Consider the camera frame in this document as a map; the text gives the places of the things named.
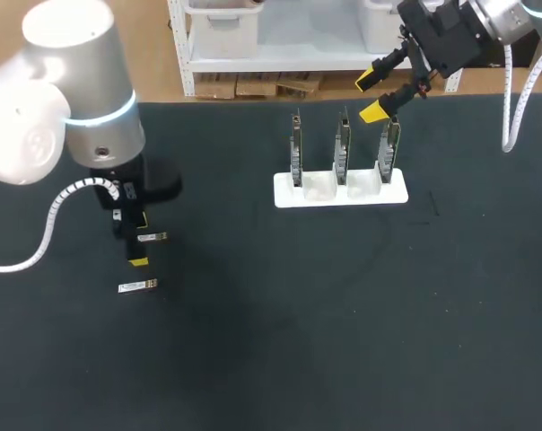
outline white cable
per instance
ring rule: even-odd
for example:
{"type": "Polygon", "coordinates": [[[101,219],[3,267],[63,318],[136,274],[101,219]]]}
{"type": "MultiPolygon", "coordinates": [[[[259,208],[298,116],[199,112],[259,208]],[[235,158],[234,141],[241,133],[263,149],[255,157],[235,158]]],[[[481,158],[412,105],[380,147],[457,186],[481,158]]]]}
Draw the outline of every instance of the white cable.
{"type": "Polygon", "coordinates": [[[511,121],[511,94],[512,94],[512,51],[510,46],[504,47],[504,61],[506,68],[506,82],[504,83],[504,112],[503,112],[503,151],[509,153],[516,145],[519,137],[520,123],[524,116],[526,105],[529,102],[529,97],[532,94],[532,89],[537,83],[538,77],[542,73],[542,56],[538,59],[530,71],[529,79],[522,89],[519,101],[514,111],[514,119],[512,120],[512,129],[509,133],[509,125],[511,121]]]}
{"type": "Polygon", "coordinates": [[[108,190],[109,195],[113,198],[113,200],[119,199],[119,191],[116,186],[113,185],[113,183],[109,180],[105,180],[103,178],[86,178],[85,180],[79,180],[75,182],[74,184],[67,186],[62,192],[57,195],[57,198],[52,203],[52,206],[49,209],[48,212],[48,220],[46,222],[46,230],[44,231],[44,237],[41,240],[41,243],[38,247],[38,250],[34,253],[34,255],[29,258],[28,260],[19,263],[17,265],[10,265],[6,267],[0,267],[0,273],[9,273],[9,272],[18,272],[23,271],[27,268],[30,268],[34,266],[36,263],[39,262],[39,260],[44,256],[46,253],[46,250],[48,249],[49,242],[52,239],[52,233],[54,232],[54,225],[56,224],[56,216],[57,212],[59,211],[59,208],[62,206],[64,201],[69,198],[71,195],[73,195],[76,191],[79,189],[83,189],[85,187],[90,186],[99,186],[103,187],[108,190]]]}

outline metal bracket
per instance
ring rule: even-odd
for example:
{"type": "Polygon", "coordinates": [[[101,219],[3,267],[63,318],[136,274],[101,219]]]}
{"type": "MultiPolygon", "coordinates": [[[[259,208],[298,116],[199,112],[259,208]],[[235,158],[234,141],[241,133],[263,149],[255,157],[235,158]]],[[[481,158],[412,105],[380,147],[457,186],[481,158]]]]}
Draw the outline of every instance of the metal bracket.
{"type": "Polygon", "coordinates": [[[389,184],[393,176],[395,161],[397,160],[398,140],[400,139],[400,124],[397,117],[393,117],[382,129],[379,143],[379,172],[384,184],[389,184]]]}
{"type": "Polygon", "coordinates": [[[333,166],[337,176],[339,186],[346,185],[346,174],[349,169],[349,151],[351,149],[351,125],[349,123],[349,114],[345,107],[345,112],[339,114],[339,124],[337,135],[335,136],[335,158],[333,166]]]}
{"type": "Polygon", "coordinates": [[[291,174],[294,187],[303,186],[303,154],[302,154],[301,113],[293,115],[293,135],[291,136],[291,174]]]}

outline white shelf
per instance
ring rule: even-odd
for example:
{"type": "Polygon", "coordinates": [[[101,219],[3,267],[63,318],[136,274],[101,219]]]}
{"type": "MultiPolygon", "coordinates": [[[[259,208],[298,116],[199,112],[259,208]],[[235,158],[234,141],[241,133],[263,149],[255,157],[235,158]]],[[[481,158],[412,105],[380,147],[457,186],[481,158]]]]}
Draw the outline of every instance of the white shelf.
{"type": "MultiPolygon", "coordinates": [[[[385,56],[365,51],[357,0],[269,0],[259,16],[258,32],[255,57],[210,59],[201,58],[192,50],[189,69],[192,72],[365,70],[373,60],[385,56]]],[[[405,62],[400,67],[410,65],[405,62]]]]}

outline robotic arm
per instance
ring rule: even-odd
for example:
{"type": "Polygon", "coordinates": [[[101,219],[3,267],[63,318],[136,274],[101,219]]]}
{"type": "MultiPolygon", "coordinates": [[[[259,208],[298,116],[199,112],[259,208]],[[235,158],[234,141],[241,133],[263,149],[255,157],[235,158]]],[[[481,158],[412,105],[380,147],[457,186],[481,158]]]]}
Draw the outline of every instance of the robotic arm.
{"type": "Polygon", "coordinates": [[[0,180],[30,184],[74,159],[111,170],[144,149],[118,30],[101,0],[48,0],[22,23],[25,45],[0,66],[0,180]]]}
{"type": "Polygon", "coordinates": [[[177,175],[162,188],[145,187],[144,130],[112,11],[102,0],[47,0],[27,13],[22,32],[22,51],[0,66],[0,181],[41,180],[56,166],[64,142],[91,178],[56,197],[36,253],[0,273],[37,263],[64,200],[91,186],[111,212],[129,262],[147,265],[138,238],[138,229],[148,227],[145,206],[177,197],[182,184],[177,175]]]}
{"type": "MultiPolygon", "coordinates": [[[[538,8],[542,0],[527,3],[538,8]]],[[[411,82],[381,96],[361,117],[367,123],[392,117],[417,94],[426,97],[432,74],[448,78],[491,44],[511,45],[534,28],[527,10],[520,0],[467,0],[463,5],[452,0],[430,13],[420,0],[404,0],[398,5],[402,47],[376,60],[356,85],[361,91],[371,88],[407,57],[413,66],[411,82]]]]}

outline wooden floor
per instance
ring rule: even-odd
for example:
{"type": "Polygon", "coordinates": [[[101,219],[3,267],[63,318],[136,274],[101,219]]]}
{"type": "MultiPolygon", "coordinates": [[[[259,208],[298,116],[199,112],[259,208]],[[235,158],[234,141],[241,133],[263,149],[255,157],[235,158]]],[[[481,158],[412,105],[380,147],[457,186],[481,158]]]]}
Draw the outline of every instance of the wooden floor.
{"type": "MultiPolygon", "coordinates": [[[[107,0],[116,15],[125,45],[129,71],[140,101],[185,101],[172,33],[168,27],[167,0],[107,0]]],[[[0,0],[0,63],[22,45],[22,18],[40,0],[0,0]]],[[[527,69],[515,73],[513,90],[519,92],[527,69]]],[[[357,73],[328,74],[313,99],[351,99],[365,97],[354,87],[357,73]]],[[[378,96],[397,89],[408,79],[399,71],[366,96],[378,96]]],[[[501,93],[502,69],[465,70],[458,94],[501,93]]],[[[443,83],[433,83],[431,95],[442,95],[443,83]]],[[[536,92],[542,92],[542,77],[536,92]]]]}

